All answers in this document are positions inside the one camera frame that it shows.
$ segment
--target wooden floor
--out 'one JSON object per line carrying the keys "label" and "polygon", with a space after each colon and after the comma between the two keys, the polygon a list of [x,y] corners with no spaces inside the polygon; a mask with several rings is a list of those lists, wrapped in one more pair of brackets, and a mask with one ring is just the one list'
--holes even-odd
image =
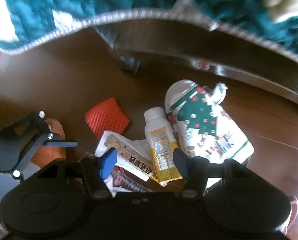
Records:
{"label": "wooden floor", "polygon": [[[32,110],[57,118],[67,138],[79,141],[70,159],[92,153],[97,139],[84,113],[115,97],[132,122],[124,135],[145,138],[145,110],[164,105],[167,89],[180,79],[201,86],[228,86],[223,108],[237,122],[255,148],[249,168],[298,198],[298,106],[250,85],[178,65],[150,63],[137,75],[125,75],[92,30],[58,39],[25,54],[0,54],[0,127]],[[179,191],[181,182],[154,190]],[[288,232],[298,239],[298,218]]]}

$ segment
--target blue icon on label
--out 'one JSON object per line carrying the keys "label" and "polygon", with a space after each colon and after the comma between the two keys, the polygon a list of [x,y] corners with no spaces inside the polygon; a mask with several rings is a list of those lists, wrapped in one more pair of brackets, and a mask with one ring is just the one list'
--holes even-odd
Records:
{"label": "blue icon on label", "polygon": [[159,151],[159,150],[162,149],[162,146],[161,146],[159,143],[157,143],[157,144],[154,146],[154,148],[155,148],[157,151]]}

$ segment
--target screw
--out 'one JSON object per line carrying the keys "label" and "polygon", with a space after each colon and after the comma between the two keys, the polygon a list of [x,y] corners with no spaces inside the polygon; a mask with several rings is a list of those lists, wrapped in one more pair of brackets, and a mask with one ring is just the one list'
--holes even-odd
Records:
{"label": "screw", "polygon": [[194,198],[198,193],[193,189],[185,189],[181,192],[181,195],[185,198]]}
{"label": "screw", "polygon": [[104,189],[100,189],[100,190],[96,190],[93,195],[96,198],[107,198],[109,197],[109,194],[111,194],[108,190],[104,190]]}
{"label": "screw", "polygon": [[133,199],[133,200],[131,200],[131,202],[132,202],[133,204],[138,205],[138,204],[141,203],[141,200],[140,200],[140,199]]}
{"label": "screw", "polygon": [[44,111],[40,111],[39,112],[39,117],[40,118],[44,118],[45,117],[45,112]]}
{"label": "screw", "polygon": [[18,178],[18,177],[20,176],[20,172],[19,172],[18,170],[14,170],[14,171],[13,171],[13,176],[14,176],[15,178]]}

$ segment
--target teal blanket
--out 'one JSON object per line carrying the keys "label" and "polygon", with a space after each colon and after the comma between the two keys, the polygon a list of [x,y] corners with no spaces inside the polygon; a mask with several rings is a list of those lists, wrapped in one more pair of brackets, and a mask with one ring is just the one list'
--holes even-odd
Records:
{"label": "teal blanket", "polygon": [[[6,52],[17,51],[31,44],[38,46],[48,37],[70,33],[56,32],[62,28],[60,15],[72,17],[71,23],[80,29],[97,24],[108,13],[136,8],[170,10],[177,0],[5,0],[14,27],[16,39],[0,40],[0,48]],[[193,0],[197,8],[215,21],[243,28],[257,37],[276,42],[298,55],[298,16],[281,23],[273,23],[261,0]]]}

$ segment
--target white bottle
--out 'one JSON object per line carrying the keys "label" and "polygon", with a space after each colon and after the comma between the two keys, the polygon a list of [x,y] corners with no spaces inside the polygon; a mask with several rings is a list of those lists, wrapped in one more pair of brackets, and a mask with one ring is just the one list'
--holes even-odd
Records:
{"label": "white bottle", "polygon": [[150,155],[159,182],[181,179],[181,175],[173,163],[173,150],[178,143],[173,129],[166,118],[163,108],[155,107],[144,113],[146,139],[150,146]]}

